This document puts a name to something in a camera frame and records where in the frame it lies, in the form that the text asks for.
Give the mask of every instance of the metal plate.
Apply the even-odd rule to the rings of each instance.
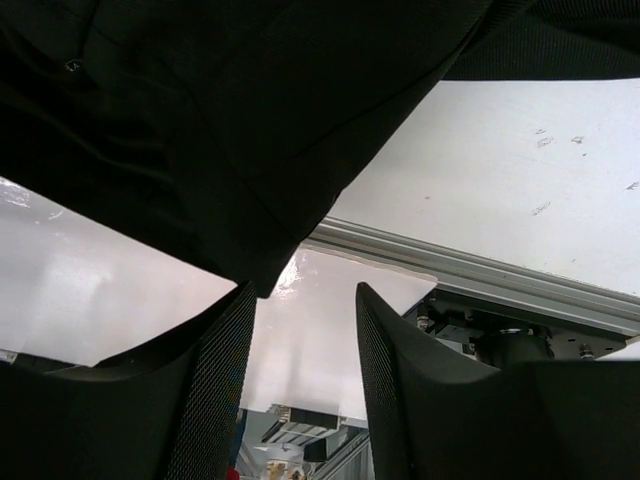
[[[549,344],[558,360],[579,360],[585,347],[593,353],[594,358],[600,358],[622,350],[630,338],[497,302],[451,293],[440,287],[427,295],[423,302],[434,319],[439,319],[439,315],[448,319],[449,323],[444,328],[438,329],[437,333],[434,331],[436,338],[462,345],[473,343],[474,338],[479,338],[485,332],[513,322],[546,328]],[[404,317],[417,324],[418,305]]]

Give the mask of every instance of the aluminum profile frame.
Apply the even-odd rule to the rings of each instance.
[[[327,217],[307,245],[438,278],[438,288],[640,335],[640,298]]]

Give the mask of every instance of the white panel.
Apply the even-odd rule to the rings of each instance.
[[[331,216],[640,293],[640,80],[443,82]]]
[[[0,232],[5,350],[94,365],[234,286],[1,178]]]
[[[94,365],[179,325],[233,287],[6,180],[0,184],[0,349]],[[364,420],[355,290],[398,311],[429,276],[300,249],[260,300],[243,405]]]
[[[635,338],[624,349],[602,357],[601,360],[640,360],[640,338]]]
[[[436,286],[428,275],[302,248],[258,305],[243,406],[273,404],[365,420],[355,293],[369,283],[404,313]]]

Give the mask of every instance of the bolt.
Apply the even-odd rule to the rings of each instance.
[[[582,345],[580,345],[580,360],[586,360],[586,361],[595,360],[591,347],[586,343],[583,343]]]
[[[431,326],[431,320],[427,315],[420,315],[417,319],[417,325],[420,330],[426,332],[427,329]]]

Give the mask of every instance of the black fabric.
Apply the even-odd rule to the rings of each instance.
[[[226,478],[255,307],[240,286],[95,368],[0,364],[0,478]]]
[[[499,372],[410,325],[365,284],[357,325],[376,478],[637,476],[640,362]]]
[[[640,75],[636,0],[0,0],[0,175],[269,294],[446,79]]]

